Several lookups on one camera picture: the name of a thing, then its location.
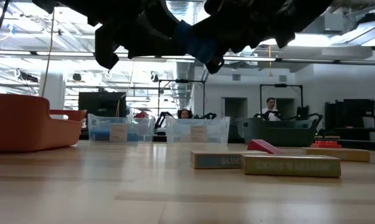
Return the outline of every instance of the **red block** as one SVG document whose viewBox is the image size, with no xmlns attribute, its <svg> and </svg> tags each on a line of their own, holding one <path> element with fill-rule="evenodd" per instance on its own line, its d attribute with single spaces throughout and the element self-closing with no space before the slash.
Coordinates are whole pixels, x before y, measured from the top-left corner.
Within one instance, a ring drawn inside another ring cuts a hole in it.
<svg viewBox="0 0 375 224">
<path fill-rule="evenodd" d="M 311 147 L 323 149 L 341 149 L 342 145 L 337 144 L 336 141 L 315 141 Z"/>
<path fill-rule="evenodd" d="M 283 152 L 280 149 L 260 139 L 251 140 L 249 142 L 249 146 L 247 147 L 247 150 L 248 151 L 262 151 L 262 152 L 267 152 L 268 154 L 283 154 Z"/>
</svg>

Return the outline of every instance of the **desk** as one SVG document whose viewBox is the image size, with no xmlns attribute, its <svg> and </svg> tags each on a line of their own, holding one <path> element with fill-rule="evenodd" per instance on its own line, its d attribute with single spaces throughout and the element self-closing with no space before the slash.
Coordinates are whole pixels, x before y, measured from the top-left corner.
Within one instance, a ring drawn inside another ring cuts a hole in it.
<svg viewBox="0 0 375 224">
<path fill-rule="evenodd" d="M 375 224 L 375 152 L 344 162 L 341 179 L 189 167 L 191 149 L 218 148 L 80 141 L 0 155 L 0 224 Z"/>
</svg>

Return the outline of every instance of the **orange plastic basket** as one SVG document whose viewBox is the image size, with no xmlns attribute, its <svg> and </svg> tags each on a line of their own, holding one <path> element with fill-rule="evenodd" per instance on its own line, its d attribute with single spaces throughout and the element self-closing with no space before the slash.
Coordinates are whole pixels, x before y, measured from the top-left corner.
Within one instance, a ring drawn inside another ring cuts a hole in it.
<svg viewBox="0 0 375 224">
<path fill-rule="evenodd" d="M 86 111 L 50 110 L 37 96 L 0 94 L 0 152 L 31 152 L 78 142 Z M 52 119 L 67 115 L 68 120 Z"/>
</svg>

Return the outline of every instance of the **wooden block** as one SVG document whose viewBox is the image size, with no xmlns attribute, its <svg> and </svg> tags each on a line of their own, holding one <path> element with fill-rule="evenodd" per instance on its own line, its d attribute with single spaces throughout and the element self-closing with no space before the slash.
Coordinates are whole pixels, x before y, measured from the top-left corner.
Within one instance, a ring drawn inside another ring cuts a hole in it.
<svg viewBox="0 0 375 224">
<path fill-rule="evenodd" d="M 243 154 L 265 154 L 247 151 L 191 151 L 190 166 L 194 169 L 241 169 Z"/>
<path fill-rule="evenodd" d="M 261 139 L 253 139 L 247 146 L 248 151 L 262 151 L 268 154 L 283 154 L 283 151 Z"/>
<path fill-rule="evenodd" d="M 243 155 L 244 174 L 340 177 L 340 159 L 330 156 Z"/>
<path fill-rule="evenodd" d="M 342 161 L 370 162 L 370 151 L 362 149 L 304 148 L 306 155 L 324 155 L 340 158 Z"/>
</svg>

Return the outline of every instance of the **rectangular box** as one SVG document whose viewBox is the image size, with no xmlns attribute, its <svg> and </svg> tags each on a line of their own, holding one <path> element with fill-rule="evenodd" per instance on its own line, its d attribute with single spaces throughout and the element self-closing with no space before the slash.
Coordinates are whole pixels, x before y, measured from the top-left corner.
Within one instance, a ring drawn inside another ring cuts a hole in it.
<svg viewBox="0 0 375 224">
<path fill-rule="evenodd" d="M 244 174 L 340 177 L 340 159 L 330 156 L 243 155 Z"/>
<path fill-rule="evenodd" d="M 306 155 L 332 156 L 342 161 L 370 162 L 370 151 L 362 149 L 304 148 L 304 150 Z"/>
<path fill-rule="evenodd" d="M 91 142 L 151 142 L 154 118 L 107 118 L 88 114 Z"/>
<path fill-rule="evenodd" d="M 194 169 L 241 169 L 243 154 L 265 154 L 247 151 L 191 151 L 190 166 Z"/>
<path fill-rule="evenodd" d="M 201 142 L 227 144 L 230 118 L 175 119 L 166 117 L 167 143 Z"/>
</svg>

